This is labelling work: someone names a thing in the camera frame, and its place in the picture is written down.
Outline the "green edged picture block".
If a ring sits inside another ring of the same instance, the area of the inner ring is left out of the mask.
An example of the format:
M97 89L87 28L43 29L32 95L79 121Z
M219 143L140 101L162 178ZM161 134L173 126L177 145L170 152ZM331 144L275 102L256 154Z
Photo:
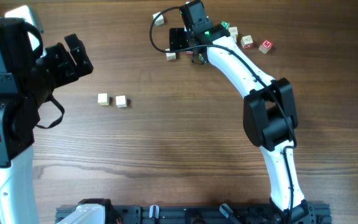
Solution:
M201 61L202 65L207 63L207 61L204 59L204 57L201 54L199 54L199 60Z

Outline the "yellow edged wooden block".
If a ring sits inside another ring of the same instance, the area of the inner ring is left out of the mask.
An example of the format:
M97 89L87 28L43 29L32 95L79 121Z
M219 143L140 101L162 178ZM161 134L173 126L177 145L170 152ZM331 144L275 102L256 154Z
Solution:
M107 93L98 94L98 104L101 106L108 106L110 104L110 97Z

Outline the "plain wooden block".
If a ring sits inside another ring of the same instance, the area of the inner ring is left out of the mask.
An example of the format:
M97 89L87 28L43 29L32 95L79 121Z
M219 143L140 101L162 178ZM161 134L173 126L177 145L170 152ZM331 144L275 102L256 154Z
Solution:
M116 106L118 108L126 108L127 107L127 98L125 95L120 95L115 97Z

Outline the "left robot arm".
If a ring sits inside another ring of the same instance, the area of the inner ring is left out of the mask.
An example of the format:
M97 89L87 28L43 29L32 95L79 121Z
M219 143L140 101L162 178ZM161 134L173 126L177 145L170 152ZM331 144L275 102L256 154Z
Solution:
M32 162L39 108L53 91L90 74L93 66L75 34L33 47L40 31L21 18L0 18L0 223L38 223Z

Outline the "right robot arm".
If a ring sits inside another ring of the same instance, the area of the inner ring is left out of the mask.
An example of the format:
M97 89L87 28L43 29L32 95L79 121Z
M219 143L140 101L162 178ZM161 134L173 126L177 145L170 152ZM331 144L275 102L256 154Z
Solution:
M201 1L178 7L185 41L174 51L193 51L220 70L244 100L243 127L249 141L261 150L270 179L270 199L283 221L301 218L305 196L296 176L293 151L298 126L290 82L259 69L238 47L229 30L213 25Z

